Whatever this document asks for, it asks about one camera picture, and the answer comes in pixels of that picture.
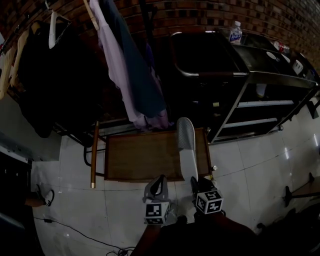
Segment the blue garment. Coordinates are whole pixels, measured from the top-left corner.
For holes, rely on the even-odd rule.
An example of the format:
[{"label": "blue garment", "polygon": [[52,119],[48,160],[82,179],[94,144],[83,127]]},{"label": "blue garment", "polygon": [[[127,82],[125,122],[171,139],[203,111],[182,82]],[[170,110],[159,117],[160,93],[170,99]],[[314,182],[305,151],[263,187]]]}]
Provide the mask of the blue garment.
[{"label": "blue garment", "polygon": [[134,107],[146,117],[153,118],[166,109],[163,95],[150,74],[144,58],[131,37],[126,21],[119,13],[114,1],[101,0],[100,8],[123,50]]}]

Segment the wooden board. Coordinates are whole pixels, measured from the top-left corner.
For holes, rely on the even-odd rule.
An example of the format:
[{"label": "wooden board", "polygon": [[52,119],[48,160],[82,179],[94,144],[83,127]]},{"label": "wooden board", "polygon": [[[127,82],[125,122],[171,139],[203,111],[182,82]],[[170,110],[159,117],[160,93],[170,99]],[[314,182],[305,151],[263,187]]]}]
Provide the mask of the wooden board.
[{"label": "wooden board", "polygon": [[[168,181],[183,181],[176,131],[110,136],[105,148],[105,180],[148,182],[164,174]],[[202,128],[195,129],[195,149],[199,176],[211,175]]]}]

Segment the tile floor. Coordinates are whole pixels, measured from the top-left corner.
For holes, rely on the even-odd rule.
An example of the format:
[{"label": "tile floor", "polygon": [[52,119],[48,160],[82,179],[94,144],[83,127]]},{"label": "tile floor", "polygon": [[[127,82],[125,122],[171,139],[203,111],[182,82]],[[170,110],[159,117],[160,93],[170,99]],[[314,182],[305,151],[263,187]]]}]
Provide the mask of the tile floor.
[{"label": "tile floor", "polygon": [[[312,119],[304,107],[284,130],[257,138],[211,145],[213,175],[224,197],[227,216],[257,231],[257,224],[271,224],[290,209],[301,209],[306,199],[292,200],[285,208],[285,186],[297,189],[308,173],[319,171],[320,118]],[[97,172],[103,172],[104,153],[97,155]],[[96,240],[126,248],[142,235],[144,183],[121,183],[96,178],[90,189],[90,168],[83,161],[83,147],[68,137],[61,143],[60,161],[34,162],[32,183],[43,194],[54,189],[51,207],[34,208],[38,218],[50,218]],[[179,212],[193,221],[192,192],[185,182],[170,182],[169,196]],[[104,256],[112,247],[89,240],[68,227],[35,219],[46,256]]]}]

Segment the person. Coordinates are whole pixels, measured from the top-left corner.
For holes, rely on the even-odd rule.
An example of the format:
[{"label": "person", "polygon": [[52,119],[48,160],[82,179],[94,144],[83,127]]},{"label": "person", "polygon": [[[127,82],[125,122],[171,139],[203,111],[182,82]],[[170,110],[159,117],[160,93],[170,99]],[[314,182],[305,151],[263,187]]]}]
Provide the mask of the person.
[{"label": "person", "polygon": [[41,206],[47,206],[50,207],[54,198],[55,198],[55,192],[54,190],[50,190],[46,196],[43,196],[41,194],[40,186],[37,184],[37,191],[31,192],[26,196],[25,199],[25,205],[31,206],[33,208],[41,207]]},{"label": "person", "polygon": [[222,211],[196,212],[194,223],[180,216],[172,225],[148,225],[130,256],[256,254],[258,249],[258,236]]}]

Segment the plastic bottle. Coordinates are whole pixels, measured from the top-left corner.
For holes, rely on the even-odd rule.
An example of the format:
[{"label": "plastic bottle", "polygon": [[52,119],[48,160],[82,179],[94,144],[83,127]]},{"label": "plastic bottle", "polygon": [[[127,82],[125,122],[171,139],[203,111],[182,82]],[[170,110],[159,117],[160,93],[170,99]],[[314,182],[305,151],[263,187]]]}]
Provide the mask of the plastic bottle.
[{"label": "plastic bottle", "polygon": [[240,45],[242,30],[240,28],[241,23],[239,21],[235,21],[233,26],[230,29],[229,41],[230,43]]}]

